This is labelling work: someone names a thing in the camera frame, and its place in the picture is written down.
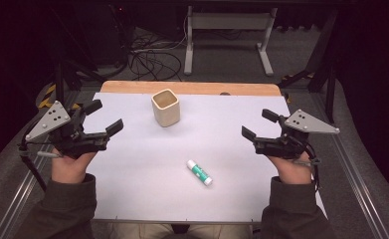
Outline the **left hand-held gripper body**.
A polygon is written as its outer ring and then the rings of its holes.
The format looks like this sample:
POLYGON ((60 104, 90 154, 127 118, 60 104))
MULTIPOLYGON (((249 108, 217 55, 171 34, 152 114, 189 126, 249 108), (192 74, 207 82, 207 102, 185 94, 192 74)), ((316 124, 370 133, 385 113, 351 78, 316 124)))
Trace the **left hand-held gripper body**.
POLYGON ((106 150, 109 136, 106 132, 85 133, 86 116, 82 107, 67 110, 61 102, 53 105, 25 135, 25 141, 36 143, 45 134, 61 154, 77 159, 84 153, 106 150))

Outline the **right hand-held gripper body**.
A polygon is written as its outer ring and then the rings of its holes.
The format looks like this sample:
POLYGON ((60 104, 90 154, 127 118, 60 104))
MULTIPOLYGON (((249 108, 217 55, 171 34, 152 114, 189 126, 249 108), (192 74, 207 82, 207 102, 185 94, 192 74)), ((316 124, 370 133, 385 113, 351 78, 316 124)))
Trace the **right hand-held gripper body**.
POLYGON ((302 110, 297 110, 289 117, 278 116, 277 123, 282 130, 281 135, 276 138, 258 137, 256 135, 253 142, 256 154, 283 159, 297 159, 305 151, 311 159, 314 159, 315 152, 308 142, 308 136, 311 133, 340 133, 338 127, 334 127, 302 110))

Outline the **person's right hand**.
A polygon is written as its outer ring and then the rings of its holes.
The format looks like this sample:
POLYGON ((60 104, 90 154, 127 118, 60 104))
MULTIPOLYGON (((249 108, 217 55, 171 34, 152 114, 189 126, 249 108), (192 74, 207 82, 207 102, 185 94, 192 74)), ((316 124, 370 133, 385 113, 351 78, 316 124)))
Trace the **person's right hand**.
POLYGON ((270 156, 269 160, 276 167, 279 178, 285 184, 311 184, 312 169, 308 154, 304 151, 298 159, 283 159, 270 156))

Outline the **person's left hand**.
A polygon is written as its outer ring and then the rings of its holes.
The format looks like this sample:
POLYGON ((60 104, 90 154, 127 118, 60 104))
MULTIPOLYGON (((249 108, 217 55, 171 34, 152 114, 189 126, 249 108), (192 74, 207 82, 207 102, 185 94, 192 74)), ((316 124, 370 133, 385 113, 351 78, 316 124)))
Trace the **person's left hand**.
POLYGON ((52 180, 65 184, 82 183, 86 177, 86 170, 95 156, 95 152, 89 152, 82 154, 77 159, 66 155, 53 158, 52 180))

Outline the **yellow and black hazard tape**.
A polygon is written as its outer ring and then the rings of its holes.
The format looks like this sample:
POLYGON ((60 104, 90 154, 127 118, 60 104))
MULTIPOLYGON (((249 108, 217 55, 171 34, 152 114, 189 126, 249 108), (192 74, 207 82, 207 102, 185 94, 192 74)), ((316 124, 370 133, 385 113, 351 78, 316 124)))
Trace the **yellow and black hazard tape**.
MULTIPOLYGON (((73 110, 78 109, 81 105, 77 102, 79 91, 72 91, 67 85, 64 85, 64 103, 66 107, 73 110)), ((47 84, 39 93, 36 99, 36 107, 40 109, 48 109, 57 99, 57 86, 55 83, 47 84)))

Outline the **black metal stand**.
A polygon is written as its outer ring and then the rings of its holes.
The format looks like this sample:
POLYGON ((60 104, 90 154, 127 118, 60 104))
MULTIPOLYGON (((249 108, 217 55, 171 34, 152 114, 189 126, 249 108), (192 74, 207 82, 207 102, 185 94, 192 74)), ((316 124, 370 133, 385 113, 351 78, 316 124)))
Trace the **black metal stand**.
POLYGON ((46 43, 55 66, 56 97, 64 102, 66 90, 79 91, 83 79, 102 84, 106 78, 97 73, 97 66, 74 8, 47 5, 46 10, 46 43))
POLYGON ((318 93, 323 86, 326 86, 325 114, 330 122, 334 122, 335 71, 333 62, 330 60, 330 55, 327 52, 327 46, 335 26, 337 13, 337 10, 330 12, 305 69, 293 76, 284 76, 282 81, 278 83, 278 87, 283 89, 301 79, 310 79, 307 85, 310 93, 318 93))

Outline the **beige square cup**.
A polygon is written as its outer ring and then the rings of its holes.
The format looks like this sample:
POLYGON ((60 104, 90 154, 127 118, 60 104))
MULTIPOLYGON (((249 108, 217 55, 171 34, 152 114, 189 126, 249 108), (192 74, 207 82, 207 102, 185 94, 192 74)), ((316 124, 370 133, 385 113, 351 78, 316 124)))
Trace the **beige square cup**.
POLYGON ((160 126, 168 127, 180 121, 179 99, 170 89, 153 95, 151 102, 154 117, 160 126))

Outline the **white and green glue stick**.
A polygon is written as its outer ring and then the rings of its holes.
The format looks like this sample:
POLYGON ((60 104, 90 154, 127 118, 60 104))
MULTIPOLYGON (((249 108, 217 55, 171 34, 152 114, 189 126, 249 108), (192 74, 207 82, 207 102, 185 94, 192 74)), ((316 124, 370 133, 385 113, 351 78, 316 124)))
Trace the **white and green glue stick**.
POLYGON ((213 179, 194 160, 188 160, 186 165, 204 185, 212 184, 213 179))

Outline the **white table sheet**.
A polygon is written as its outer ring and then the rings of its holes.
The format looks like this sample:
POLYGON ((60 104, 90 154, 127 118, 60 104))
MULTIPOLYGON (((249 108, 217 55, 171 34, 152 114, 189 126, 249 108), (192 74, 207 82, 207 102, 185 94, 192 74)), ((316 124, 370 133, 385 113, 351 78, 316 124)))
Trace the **white table sheet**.
POLYGON ((242 126, 262 137, 280 127, 262 117, 288 115, 282 97, 182 95, 181 119, 160 126, 148 94, 98 93, 102 108, 85 121, 98 132, 122 119, 124 128, 88 171, 97 178, 96 218, 107 221, 258 223, 277 171, 242 126), (204 185, 187 167, 194 160, 212 179, 204 185))

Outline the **aluminium floor rail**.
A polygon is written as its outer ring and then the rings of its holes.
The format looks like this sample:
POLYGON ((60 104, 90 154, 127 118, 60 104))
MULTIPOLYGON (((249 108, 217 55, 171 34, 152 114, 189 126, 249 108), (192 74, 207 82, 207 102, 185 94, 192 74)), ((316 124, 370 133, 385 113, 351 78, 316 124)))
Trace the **aluminium floor rail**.
POLYGON ((27 199, 36 185, 43 191, 46 190, 46 182, 41 175, 47 159, 36 151, 31 151, 27 146, 19 147, 19 155, 28 168, 28 172, 18 186, 18 189, 0 222, 0 239, 8 239, 11 231, 22 212, 27 199))
POLYGON ((335 134, 331 137, 339 162, 346 174, 352 191, 357 199, 359 207, 367 221, 367 224, 373 234, 374 239, 385 239, 385 227, 380 220, 377 209, 373 203, 370 192, 365 184, 356 164, 347 153, 341 138, 335 134))

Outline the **white metal stand frame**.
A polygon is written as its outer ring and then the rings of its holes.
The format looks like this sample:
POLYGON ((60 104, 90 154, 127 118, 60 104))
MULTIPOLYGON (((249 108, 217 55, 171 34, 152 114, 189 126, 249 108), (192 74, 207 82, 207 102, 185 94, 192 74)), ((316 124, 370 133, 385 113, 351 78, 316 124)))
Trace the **white metal stand frame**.
POLYGON ((189 6, 186 16, 185 37, 187 40, 184 74, 190 76, 193 68, 194 30, 255 30, 265 33, 261 42, 256 44, 257 51, 267 76, 274 74, 267 47, 272 29, 277 17, 278 9, 272 8, 266 13, 200 13, 194 12, 189 6))

